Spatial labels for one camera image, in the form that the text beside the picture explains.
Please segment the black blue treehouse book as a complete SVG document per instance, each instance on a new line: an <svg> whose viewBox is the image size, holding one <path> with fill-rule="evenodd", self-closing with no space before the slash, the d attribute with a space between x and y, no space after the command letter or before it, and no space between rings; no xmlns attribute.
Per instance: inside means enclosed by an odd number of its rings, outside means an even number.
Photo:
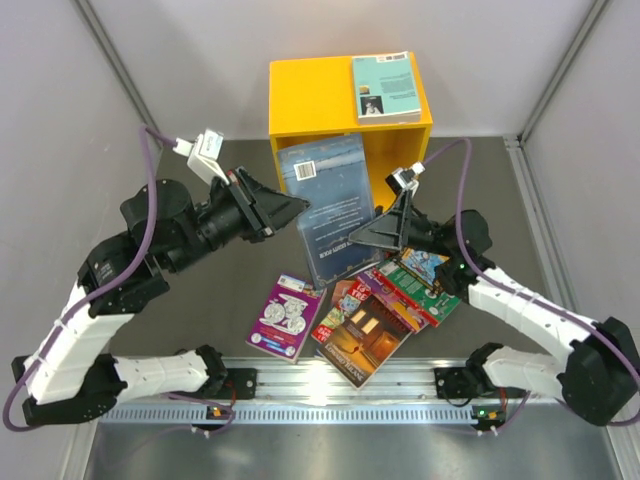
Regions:
<svg viewBox="0 0 640 480"><path fill-rule="evenodd" d="M405 249L399 257L400 264L436 295L443 292L443 288L436 280L436 268L447 260L447 256L411 248Z"/></svg>

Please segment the dark blue paperback book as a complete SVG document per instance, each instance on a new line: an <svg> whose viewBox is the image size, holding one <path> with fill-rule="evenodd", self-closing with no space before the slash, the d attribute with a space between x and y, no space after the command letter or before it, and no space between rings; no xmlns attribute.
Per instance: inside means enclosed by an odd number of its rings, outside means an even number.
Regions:
<svg viewBox="0 0 640 480"><path fill-rule="evenodd" d="M310 207L297 218L312 282L325 289L382 259L349 235L375 218L362 136L342 135L282 149L277 154L288 194Z"/></svg>

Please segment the purple Roald Dahl book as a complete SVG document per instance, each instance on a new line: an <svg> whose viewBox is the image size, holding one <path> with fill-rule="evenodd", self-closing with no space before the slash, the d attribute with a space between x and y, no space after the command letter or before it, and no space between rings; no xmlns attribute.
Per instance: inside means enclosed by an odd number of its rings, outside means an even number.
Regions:
<svg viewBox="0 0 640 480"><path fill-rule="evenodd" d="M356 279L365 285L369 291L413 333L420 332L427 325L427 321L417 311L401 300L396 293L381 282L373 273L366 270L359 273Z"/></svg>

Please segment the teal paperback book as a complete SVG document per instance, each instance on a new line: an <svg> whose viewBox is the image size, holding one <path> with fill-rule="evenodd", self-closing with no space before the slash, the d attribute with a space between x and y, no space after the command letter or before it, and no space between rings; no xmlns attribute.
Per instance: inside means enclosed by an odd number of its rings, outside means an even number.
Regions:
<svg viewBox="0 0 640 480"><path fill-rule="evenodd" d="M420 120L422 107L408 51L354 56L351 66L359 124Z"/></svg>

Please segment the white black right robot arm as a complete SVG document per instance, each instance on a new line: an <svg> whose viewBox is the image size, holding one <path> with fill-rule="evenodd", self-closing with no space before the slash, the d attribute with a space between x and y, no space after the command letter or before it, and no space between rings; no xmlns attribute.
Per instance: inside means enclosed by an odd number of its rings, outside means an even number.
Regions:
<svg viewBox="0 0 640 480"><path fill-rule="evenodd" d="M488 343L466 362L466 382L478 396L512 387L554 398L595 426L617 416L639 392L639 352L629 327L568 311L519 284L484 257L492 241L485 218L458 209L445 223L417 211L412 193L399 194L382 215L349 236L354 243L400 253L440 254L435 284L471 307L502 320L543 348L531 354Z"/></svg>

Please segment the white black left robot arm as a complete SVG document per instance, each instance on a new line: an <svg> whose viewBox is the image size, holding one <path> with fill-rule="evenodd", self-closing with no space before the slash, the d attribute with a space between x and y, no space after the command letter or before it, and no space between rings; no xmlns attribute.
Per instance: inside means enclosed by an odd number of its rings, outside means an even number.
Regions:
<svg viewBox="0 0 640 480"><path fill-rule="evenodd" d="M121 204L126 228L92 249L69 301L41 346L11 364L24 430L81 424L116 405L178 393L211 399L227 382L220 353L208 345L173 356L128 359L106 352L116 332L169 290L177 274L234 239L258 243L310 206L271 189L244 168L212 182L195 203L175 180L153 180Z"/></svg>

